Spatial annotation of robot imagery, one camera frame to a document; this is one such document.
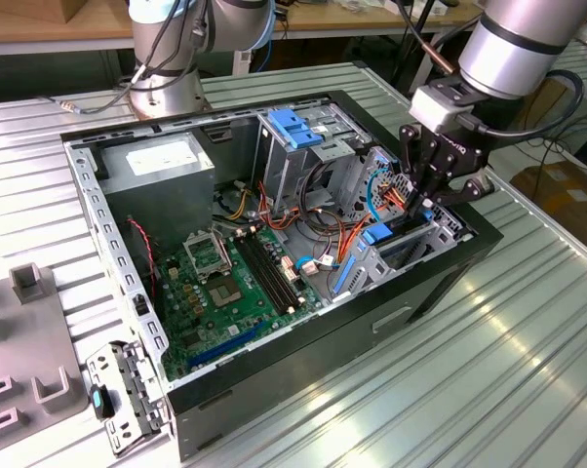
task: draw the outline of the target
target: metal bracket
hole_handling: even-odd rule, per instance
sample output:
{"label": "metal bracket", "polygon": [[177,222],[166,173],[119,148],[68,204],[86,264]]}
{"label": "metal bracket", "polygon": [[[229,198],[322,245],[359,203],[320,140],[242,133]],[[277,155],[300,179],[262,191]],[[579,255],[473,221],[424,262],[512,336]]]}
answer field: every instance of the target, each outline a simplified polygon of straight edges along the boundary
{"label": "metal bracket", "polygon": [[114,455],[121,456],[161,431],[170,422],[150,359],[139,342],[113,342],[86,360],[94,385],[110,395],[113,416],[105,430]]}

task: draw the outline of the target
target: red wire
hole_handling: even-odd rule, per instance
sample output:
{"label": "red wire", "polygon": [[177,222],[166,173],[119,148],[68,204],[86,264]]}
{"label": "red wire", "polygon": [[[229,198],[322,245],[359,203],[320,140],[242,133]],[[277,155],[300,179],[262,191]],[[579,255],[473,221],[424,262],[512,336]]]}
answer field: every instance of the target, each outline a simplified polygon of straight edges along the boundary
{"label": "red wire", "polygon": [[150,242],[148,242],[148,236],[144,229],[137,224],[132,219],[127,219],[127,221],[132,224],[141,234],[141,238],[144,240],[144,244],[146,244],[146,249],[148,250],[148,266],[150,267],[150,284],[152,287],[152,295],[153,300],[155,299],[155,261],[153,260],[153,251],[150,249]]}

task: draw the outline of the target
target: blue drive bracket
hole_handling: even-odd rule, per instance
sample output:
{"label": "blue drive bracket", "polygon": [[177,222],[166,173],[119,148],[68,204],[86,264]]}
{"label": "blue drive bracket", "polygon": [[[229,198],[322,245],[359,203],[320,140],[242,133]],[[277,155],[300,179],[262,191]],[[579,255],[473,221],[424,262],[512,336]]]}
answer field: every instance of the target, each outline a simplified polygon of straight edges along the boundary
{"label": "blue drive bracket", "polygon": [[270,110],[267,116],[276,130],[295,149],[313,146],[324,141],[322,136],[314,134],[304,120],[291,109]]}
{"label": "blue drive bracket", "polygon": [[387,237],[391,237],[392,235],[393,232],[391,232],[391,229],[389,229],[386,224],[377,223],[372,224],[365,230],[363,233],[363,238],[372,246],[376,242],[380,242]]}

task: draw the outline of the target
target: blue connector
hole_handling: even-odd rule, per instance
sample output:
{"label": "blue connector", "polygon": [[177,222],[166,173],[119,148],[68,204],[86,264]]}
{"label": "blue connector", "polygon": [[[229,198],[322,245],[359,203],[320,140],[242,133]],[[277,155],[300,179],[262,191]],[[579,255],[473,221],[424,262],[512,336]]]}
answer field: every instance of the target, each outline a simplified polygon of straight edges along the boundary
{"label": "blue connector", "polygon": [[376,242],[380,242],[381,240],[386,239],[387,237],[391,237],[392,235],[393,232],[391,232],[391,229],[389,229],[386,224],[380,222],[368,227],[363,233],[363,238],[368,241],[368,244],[372,246]]}
{"label": "blue connector", "polygon": [[220,343],[218,346],[212,349],[208,349],[207,351],[197,356],[194,356],[193,358],[188,359],[186,364],[187,368],[190,370],[194,366],[204,364],[210,361],[211,359],[217,358],[222,354],[232,351],[233,349],[242,346],[243,344],[246,344],[249,341],[252,341],[258,335],[260,330],[265,326],[265,324],[265,322],[261,322],[260,324],[252,327],[250,330],[244,331],[243,333],[234,336],[228,341],[224,341],[223,343]]}
{"label": "blue connector", "polygon": [[322,136],[314,134],[304,120],[291,109],[270,110],[267,115],[276,130],[295,149],[313,146],[324,141]]}

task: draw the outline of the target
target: chip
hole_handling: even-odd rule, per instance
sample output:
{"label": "chip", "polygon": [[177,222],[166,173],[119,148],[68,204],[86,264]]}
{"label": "chip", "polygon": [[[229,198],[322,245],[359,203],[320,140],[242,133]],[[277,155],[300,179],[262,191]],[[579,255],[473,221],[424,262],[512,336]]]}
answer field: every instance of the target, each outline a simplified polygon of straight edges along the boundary
{"label": "chip", "polygon": [[193,346],[200,342],[200,335],[197,332],[193,332],[185,334],[182,339],[185,346]]}
{"label": "chip", "polygon": [[220,276],[205,286],[214,301],[215,307],[223,307],[242,298],[242,292],[231,276]]}

